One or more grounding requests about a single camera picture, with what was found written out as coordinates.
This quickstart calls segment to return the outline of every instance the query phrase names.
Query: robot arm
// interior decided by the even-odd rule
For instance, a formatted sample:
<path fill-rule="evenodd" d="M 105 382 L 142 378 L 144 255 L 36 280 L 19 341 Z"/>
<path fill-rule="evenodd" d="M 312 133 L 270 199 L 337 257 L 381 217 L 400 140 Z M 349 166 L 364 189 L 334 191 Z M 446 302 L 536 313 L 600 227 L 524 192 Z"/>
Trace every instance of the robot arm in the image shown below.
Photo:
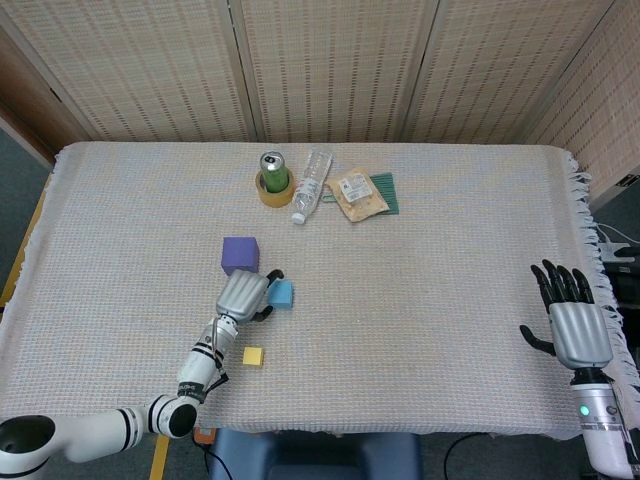
<path fill-rule="evenodd" d="M 548 278 L 535 265 L 531 270 L 549 314 L 553 343 L 540 340 L 526 325 L 520 325 L 520 332 L 530 346 L 557 357 L 574 371 L 571 390 L 593 468 L 617 478 L 639 478 L 640 464 L 624 427 L 611 379 L 602 371 L 613 352 L 589 282 L 579 270 L 569 272 L 548 260 L 542 264 Z"/>
<path fill-rule="evenodd" d="M 267 277 L 233 272 L 218 298 L 218 315 L 205 326 L 178 374 L 176 396 L 160 395 L 144 407 L 85 417 L 30 415 L 0 424 L 0 479 L 43 478 L 47 461 L 57 452 L 72 462 L 87 462 L 135 447 L 145 433 L 171 438 L 189 434 L 207 394 L 229 380 L 222 361 L 238 334 L 237 325 L 269 316 L 272 307 L 258 312 L 258 306 L 269 285 L 283 277 L 280 270 Z"/>

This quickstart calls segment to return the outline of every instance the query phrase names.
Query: tape roll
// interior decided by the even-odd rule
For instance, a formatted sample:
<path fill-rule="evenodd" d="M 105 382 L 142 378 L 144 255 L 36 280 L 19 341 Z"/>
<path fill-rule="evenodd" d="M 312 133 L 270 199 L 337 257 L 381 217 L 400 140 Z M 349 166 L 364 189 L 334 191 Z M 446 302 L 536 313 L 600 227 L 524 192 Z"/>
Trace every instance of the tape roll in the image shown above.
<path fill-rule="evenodd" d="M 262 178 L 262 171 L 259 171 L 256 175 L 256 188 L 258 189 L 258 195 L 260 196 L 260 200 L 268 207 L 272 208 L 280 208 L 284 207 L 291 203 L 291 199 L 293 198 L 293 192 L 296 190 L 296 182 L 293 178 L 293 173 L 291 170 L 287 168 L 287 175 L 289 176 L 289 184 L 287 188 L 278 193 L 270 193 L 267 192 L 267 187 L 264 184 L 264 179 Z"/>

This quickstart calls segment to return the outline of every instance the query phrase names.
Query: green object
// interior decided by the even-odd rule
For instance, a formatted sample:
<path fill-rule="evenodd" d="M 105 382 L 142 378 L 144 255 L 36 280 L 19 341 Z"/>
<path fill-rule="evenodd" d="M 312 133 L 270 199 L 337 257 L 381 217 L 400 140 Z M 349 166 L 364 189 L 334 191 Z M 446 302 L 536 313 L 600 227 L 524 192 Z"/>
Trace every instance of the green object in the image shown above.
<path fill-rule="evenodd" d="M 269 193 L 282 192 L 289 185 L 289 174 L 284 158 L 278 152 L 267 152 L 260 158 L 264 186 Z"/>
<path fill-rule="evenodd" d="M 389 205 L 389 210 L 386 212 L 380 212 L 378 215 L 398 215 L 400 213 L 400 206 L 398 205 L 398 198 L 396 197 L 396 187 L 393 183 L 392 173 L 379 173 L 377 175 L 371 175 L 371 181 L 376 186 L 384 201 Z M 336 197 L 333 195 L 323 195 L 323 203 L 336 203 Z"/>

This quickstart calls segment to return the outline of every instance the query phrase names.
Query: food package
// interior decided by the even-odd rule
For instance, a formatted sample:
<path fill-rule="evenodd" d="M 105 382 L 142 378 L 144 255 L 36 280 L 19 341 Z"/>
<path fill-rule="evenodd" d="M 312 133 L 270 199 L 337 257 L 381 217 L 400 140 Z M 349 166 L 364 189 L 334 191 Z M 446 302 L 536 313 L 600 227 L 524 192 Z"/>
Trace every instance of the food package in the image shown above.
<path fill-rule="evenodd" d="M 352 222 L 360 222 L 377 213 L 389 210 L 389 205 L 363 168 L 327 180 L 340 208 Z"/>

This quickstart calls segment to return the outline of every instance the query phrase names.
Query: green comb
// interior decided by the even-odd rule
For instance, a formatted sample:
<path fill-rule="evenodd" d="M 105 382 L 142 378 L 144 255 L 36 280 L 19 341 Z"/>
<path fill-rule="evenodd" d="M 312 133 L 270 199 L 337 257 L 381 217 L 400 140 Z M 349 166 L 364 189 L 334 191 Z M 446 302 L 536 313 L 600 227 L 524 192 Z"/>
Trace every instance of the green comb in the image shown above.
<path fill-rule="evenodd" d="M 400 213 L 400 207 L 398 206 L 398 199 L 396 198 L 396 187 L 393 184 L 392 173 L 379 173 L 377 175 L 371 175 L 371 181 L 376 186 L 384 201 L 389 205 L 389 210 L 386 212 L 380 212 L 378 215 L 398 215 Z M 336 197 L 333 195 L 323 195 L 323 203 L 336 203 Z"/>

